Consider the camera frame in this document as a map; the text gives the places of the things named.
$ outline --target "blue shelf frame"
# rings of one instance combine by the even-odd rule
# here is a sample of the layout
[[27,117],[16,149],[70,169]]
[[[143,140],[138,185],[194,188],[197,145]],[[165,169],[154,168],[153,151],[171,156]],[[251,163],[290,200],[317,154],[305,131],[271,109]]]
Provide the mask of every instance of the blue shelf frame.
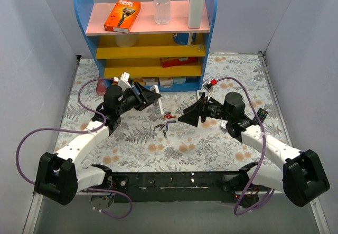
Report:
[[[201,57],[202,64],[202,75],[198,77],[197,82],[187,82],[181,85],[173,85],[170,88],[160,87],[160,91],[196,91],[201,89],[203,83],[203,77],[206,68],[206,62],[208,60],[209,49],[211,44],[211,38],[213,28],[216,22],[217,13],[217,1],[218,0],[205,0],[206,12],[208,14],[208,20],[210,24],[210,32],[204,33],[204,44],[205,44],[205,57]],[[101,77],[104,77],[106,60],[97,59],[96,52],[99,46],[100,36],[86,36],[86,30],[89,23],[90,15],[94,7],[94,0],[73,0],[75,16],[78,21],[82,35],[87,43],[91,55],[95,61],[95,64],[99,70]],[[105,80],[106,87],[111,85],[111,81]]]

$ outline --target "floral tablecloth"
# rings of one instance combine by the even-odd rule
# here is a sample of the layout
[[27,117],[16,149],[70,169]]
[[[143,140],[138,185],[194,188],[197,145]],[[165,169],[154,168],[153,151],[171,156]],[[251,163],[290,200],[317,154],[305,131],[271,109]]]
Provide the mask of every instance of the floral tablecloth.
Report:
[[[209,55],[204,79],[224,76],[235,77],[244,84],[254,106],[269,111],[264,122],[266,131],[286,141],[258,57]],[[93,114],[80,107],[77,93],[83,83],[97,77],[98,70],[93,59],[81,59],[61,127],[83,130],[87,126]],[[223,102],[225,95],[231,91],[243,93],[236,82],[227,80],[218,84],[213,98]],[[196,102],[196,92],[161,94],[165,111],[171,111],[177,117],[184,108]],[[93,109],[103,101],[103,97],[96,94],[96,83],[83,90],[81,99]],[[244,101],[248,116],[253,117],[247,99]],[[123,114],[117,130],[91,151],[82,166],[101,163],[114,172],[233,171],[260,158],[260,153],[231,138],[220,128],[220,121],[215,119],[209,118],[198,127],[183,123],[170,124],[168,139],[165,139],[162,131],[154,129],[162,120],[153,115],[153,108],[150,106],[143,111],[131,110]],[[60,133],[55,150],[75,137],[75,134]],[[266,160],[264,164],[273,163]]]

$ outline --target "yellow shelf board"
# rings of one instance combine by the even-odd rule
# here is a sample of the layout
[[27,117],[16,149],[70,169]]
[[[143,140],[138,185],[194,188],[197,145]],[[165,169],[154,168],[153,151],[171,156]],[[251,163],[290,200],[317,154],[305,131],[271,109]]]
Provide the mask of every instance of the yellow shelf board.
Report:
[[97,48],[97,59],[159,58],[159,57],[203,57],[205,46],[202,33],[198,33],[192,45],[179,45],[172,34],[138,35],[138,43],[129,48],[120,48],[115,37],[101,36]]
[[123,72],[130,77],[199,77],[202,75],[200,60],[195,63],[162,68],[159,58],[107,60],[105,77],[120,77]]

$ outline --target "white wall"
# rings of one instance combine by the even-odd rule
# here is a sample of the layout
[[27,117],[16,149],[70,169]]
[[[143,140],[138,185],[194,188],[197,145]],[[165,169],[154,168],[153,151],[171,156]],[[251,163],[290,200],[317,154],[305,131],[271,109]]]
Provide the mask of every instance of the white wall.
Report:
[[296,147],[316,151],[331,189],[320,196],[338,232],[338,0],[292,0],[266,52],[267,66]]
[[[90,56],[72,0],[46,0],[75,54]],[[98,3],[116,0],[94,0]],[[264,51],[291,0],[219,0],[211,52]]]
[[[15,151],[29,131],[59,126],[76,57],[45,0],[0,0],[0,233],[21,233],[33,186],[15,167]],[[42,132],[24,144],[24,173],[52,151],[57,134]]]

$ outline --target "blue can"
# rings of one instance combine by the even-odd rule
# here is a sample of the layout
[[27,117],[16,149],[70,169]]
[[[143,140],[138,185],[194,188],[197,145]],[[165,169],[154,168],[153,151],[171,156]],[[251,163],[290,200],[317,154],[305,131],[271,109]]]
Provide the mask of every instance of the blue can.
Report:
[[179,45],[191,45],[196,40],[196,33],[173,33],[173,39]]

